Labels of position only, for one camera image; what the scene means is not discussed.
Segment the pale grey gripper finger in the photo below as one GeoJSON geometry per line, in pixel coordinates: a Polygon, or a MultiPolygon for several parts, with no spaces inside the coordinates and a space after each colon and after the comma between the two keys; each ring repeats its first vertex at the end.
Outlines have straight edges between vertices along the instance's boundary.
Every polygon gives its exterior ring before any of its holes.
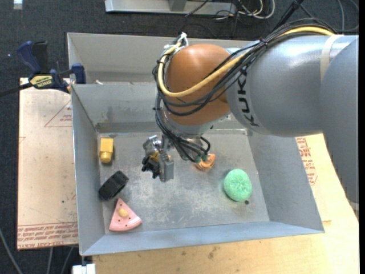
{"type": "Polygon", "coordinates": [[[174,178],[174,161],[161,161],[160,162],[160,176],[161,182],[165,183],[174,178]]]}

